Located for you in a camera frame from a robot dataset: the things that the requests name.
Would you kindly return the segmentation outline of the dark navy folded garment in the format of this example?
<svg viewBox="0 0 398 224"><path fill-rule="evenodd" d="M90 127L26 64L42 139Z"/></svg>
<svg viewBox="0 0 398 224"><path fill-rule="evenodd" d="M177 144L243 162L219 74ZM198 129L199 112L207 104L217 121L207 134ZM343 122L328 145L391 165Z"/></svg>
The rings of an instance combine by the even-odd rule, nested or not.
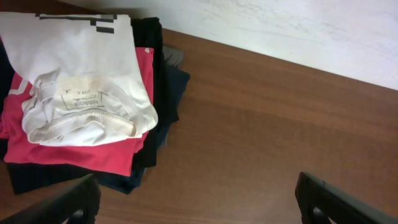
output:
<svg viewBox="0 0 398 224"><path fill-rule="evenodd" d="M167 78L166 84L170 87L166 97L168 100L174 102L171 109L176 112L186 90L190 74L179 69L184 56L181 50L164 46L162 51L165 62L165 77ZM176 121L178 121L178 118L159 125L155 131L153 140L146 138L144 147L133 157L134 159L137 159L139 156L143 158L138 162L133 162L134 168L130 177L103 174L98 176L99 184L127 195L139 187L145 171L156 165L157 152L162 146L167 144L170 125Z"/></svg>

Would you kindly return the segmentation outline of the black folded shirt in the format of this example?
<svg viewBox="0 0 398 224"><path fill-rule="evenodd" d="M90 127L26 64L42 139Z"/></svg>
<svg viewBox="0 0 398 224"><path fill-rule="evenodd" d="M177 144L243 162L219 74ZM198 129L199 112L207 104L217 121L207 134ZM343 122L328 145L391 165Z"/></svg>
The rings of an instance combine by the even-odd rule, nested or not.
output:
<svg viewBox="0 0 398 224"><path fill-rule="evenodd" d="M165 124L174 118L178 118L177 112L174 112L171 109L171 106L174 102L172 100L168 100L166 97L170 87L168 84L166 84L167 78L165 77L165 62L162 52L162 26L159 22L159 19L156 17L133 19L131 21L131 26L133 29L135 45L138 47L152 47L154 49L154 61L152 63L152 68L154 69L154 83L152 86L154 89L152 92L154 93L154 107L160 117L160 123L153 130L149 131L149 135L146 137L153 140L155 131L159 125ZM131 171L134 168L133 162L138 162L142 158L142 156L139 156L137 159L132 158ZM8 164L7 169L11 179L12 189L17 195L66 180L83 177L91 172L90 170L84 169L82 167L66 164ZM117 175L105 172L97 173L98 176L103 174Z"/></svg>

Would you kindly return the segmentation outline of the white t-shirt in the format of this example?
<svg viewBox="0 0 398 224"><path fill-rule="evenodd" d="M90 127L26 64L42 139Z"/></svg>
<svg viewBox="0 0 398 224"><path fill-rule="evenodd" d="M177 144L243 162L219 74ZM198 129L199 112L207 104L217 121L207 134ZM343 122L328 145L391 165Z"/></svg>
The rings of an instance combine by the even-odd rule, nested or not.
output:
<svg viewBox="0 0 398 224"><path fill-rule="evenodd" d="M98 146L140 138L157 124L129 16L2 12L1 40L32 85L22 107L29 142Z"/></svg>

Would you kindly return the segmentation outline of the red soccer folded shirt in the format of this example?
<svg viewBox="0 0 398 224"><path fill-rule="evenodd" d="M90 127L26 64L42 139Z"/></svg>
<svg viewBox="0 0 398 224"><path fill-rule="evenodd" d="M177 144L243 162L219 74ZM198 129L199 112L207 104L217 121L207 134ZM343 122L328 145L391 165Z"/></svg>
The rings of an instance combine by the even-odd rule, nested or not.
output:
<svg viewBox="0 0 398 224"><path fill-rule="evenodd" d="M153 50L135 47L141 77L153 105ZM31 98L32 85L23 82L13 67L11 73L2 72L1 78L10 78L1 113L1 137L7 141L4 160L10 163L70 164L90 170L119 175L131 173L132 158L143 145L140 138L98 146L43 146L28 141L22 129L23 104Z"/></svg>

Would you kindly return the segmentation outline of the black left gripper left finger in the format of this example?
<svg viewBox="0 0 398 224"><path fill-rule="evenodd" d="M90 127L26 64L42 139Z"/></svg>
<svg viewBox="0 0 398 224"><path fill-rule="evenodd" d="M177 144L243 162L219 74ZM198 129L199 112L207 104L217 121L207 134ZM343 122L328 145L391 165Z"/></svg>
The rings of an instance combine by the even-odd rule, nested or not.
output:
<svg viewBox="0 0 398 224"><path fill-rule="evenodd" d="M61 192L1 220L1 224L94 224L100 198L98 181L89 174Z"/></svg>

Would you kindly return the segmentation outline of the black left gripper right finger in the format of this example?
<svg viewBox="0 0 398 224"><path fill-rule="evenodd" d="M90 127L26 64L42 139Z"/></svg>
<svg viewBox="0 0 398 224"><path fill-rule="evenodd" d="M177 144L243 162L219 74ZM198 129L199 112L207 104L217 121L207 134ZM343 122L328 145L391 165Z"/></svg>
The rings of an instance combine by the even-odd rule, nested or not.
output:
<svg viewBox="0 0 398 224"><path fill-rule="evenodd" d="M376 210L308 172L299 174L295 197L303 224L397 223L396 218Z"/></svg>

